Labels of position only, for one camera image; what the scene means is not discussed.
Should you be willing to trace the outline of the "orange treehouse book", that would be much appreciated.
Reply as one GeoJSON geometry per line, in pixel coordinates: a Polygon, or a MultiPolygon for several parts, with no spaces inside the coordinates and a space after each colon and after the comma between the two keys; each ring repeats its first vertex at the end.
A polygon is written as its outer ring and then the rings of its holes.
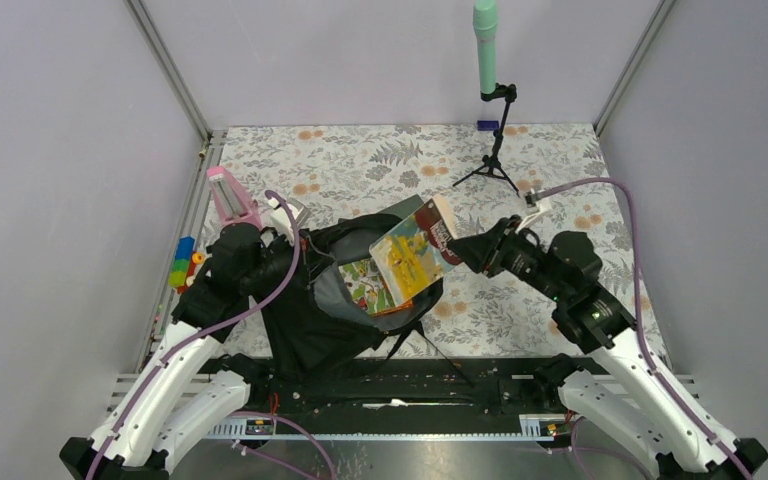
{"type": "Polygon", "coordinates": [[[352,301],[373,317],[406,310],[413,301],[397,305],[384,278],[370,258],[356,260],[338,266],[344,285],[352,301]]]}

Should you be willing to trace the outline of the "yellow illustrated paperback book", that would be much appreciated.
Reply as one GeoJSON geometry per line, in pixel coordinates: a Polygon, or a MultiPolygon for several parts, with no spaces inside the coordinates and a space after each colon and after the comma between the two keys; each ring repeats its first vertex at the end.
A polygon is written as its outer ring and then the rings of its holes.
{"type": "Polygon", "coordinates": [[[454,210],[446,197],[436,195],[369,247],[397,305],[412,301],[462,263],[449,248],[457,238],[454,210]]]}

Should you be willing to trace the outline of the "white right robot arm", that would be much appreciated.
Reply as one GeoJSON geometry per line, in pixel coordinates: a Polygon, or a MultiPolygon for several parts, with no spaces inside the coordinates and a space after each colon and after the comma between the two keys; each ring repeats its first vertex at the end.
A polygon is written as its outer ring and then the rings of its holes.
{"type": "Polygon", "coordinates": [[[755,438],[739,438],[707,412],[639,338],[636,320],[598,281],[601,258],[583,232],[562,231],[549,246],[532,242],[517,216],[448,247],[471,271],[509,272],[554,301],[563,336],[617,381],[617,398],[569,357],[538,373],[535,402],[572,410],[620,443],[656,479],[750,479],[768,460],[755,438]]]}

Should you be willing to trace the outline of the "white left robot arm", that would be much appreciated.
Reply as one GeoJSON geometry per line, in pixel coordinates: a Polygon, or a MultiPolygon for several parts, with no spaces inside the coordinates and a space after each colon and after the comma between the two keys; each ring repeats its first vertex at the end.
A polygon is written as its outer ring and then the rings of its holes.
{"type": "Polygon", "coordinates": [[[72,437],[59,458],[75,479],[167,479],[180,460],[235,411],[256,411],[273,397],[263,365],[238,354],[187,402],[185,390],[237,323],[273,303],[303,251],[298,229],[271,243],[242,223],[225,228],[173,310],[148,364],[109,416],[87,437],[72,437]]]}

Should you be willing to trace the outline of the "black student backpack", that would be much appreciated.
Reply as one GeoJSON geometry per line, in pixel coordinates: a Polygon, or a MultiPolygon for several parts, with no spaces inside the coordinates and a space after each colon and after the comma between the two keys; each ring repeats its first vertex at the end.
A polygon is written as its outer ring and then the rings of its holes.
{"type": "Polygon", "coordinates": [[[257,269],[242,281],[242,291],[263,301],[288,270],[294,272],[261,311],[276,377],[299,383],[343,377],[360,353],[378,348],[387,338],[395,340],[387,354],[392,357],[412,333],[423,334],[422,318],[442,297],[442,281],[414,297],[411,307],[373,317],[352,301],[339,272],[343,265],[369,259],[370,245],[398,221],[395,215],[378,213],[303,229],[297,265],[292,265],[293,248],[284,239],[263,249],[257,269]]]}

